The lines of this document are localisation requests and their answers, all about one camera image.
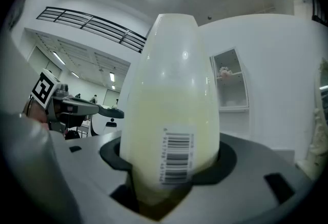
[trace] barcode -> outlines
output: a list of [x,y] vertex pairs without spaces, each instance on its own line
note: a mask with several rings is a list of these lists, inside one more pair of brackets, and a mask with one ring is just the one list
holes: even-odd
[[165,132],[159,177],[163,185],[178,185],[189,180],[193,146],[193,134]]

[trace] barcode label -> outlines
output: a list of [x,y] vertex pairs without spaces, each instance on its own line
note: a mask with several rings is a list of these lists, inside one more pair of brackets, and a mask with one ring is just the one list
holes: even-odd
[[194,134],[164,128],[159,182],[162,185],[186,183],[191,177]]

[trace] room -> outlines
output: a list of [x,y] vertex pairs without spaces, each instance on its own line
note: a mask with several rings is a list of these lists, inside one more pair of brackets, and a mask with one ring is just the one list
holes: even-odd
[[[1,111],[11,135],[19,123],[46,128],[17,145],[52,142],[58,171],[70,172],[63,196],[84,222],[283,218],[323,176],[322,0],[15,1]],[[191,210],[219,197],[229,199]]]

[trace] white bottle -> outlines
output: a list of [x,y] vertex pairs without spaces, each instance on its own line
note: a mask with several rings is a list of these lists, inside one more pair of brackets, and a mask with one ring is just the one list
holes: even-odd
[[214,75],[194,17],[159,15],[131,88],[120,156],[137,199],[154,205],[209,167],[219,150]]

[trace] ceiling light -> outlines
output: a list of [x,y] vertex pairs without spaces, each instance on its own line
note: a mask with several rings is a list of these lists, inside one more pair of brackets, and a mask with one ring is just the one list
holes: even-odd
[[111,81],[115,82],[114,73],[110,72],[109,75],[111,76]]
[[75,73],[73,73],[73,72],[71,72],[73,75],[75,75],[77,78],[79,78],[79,76],[78,75],[76,75]]
[[61,61],[61,63],[62,63],[63,65],[65,64],[64,61],[61,60],[61,58],[58,56],[58,54],[56,54],[55,52],[53,52],[53,54],[58,58],[59,61]]

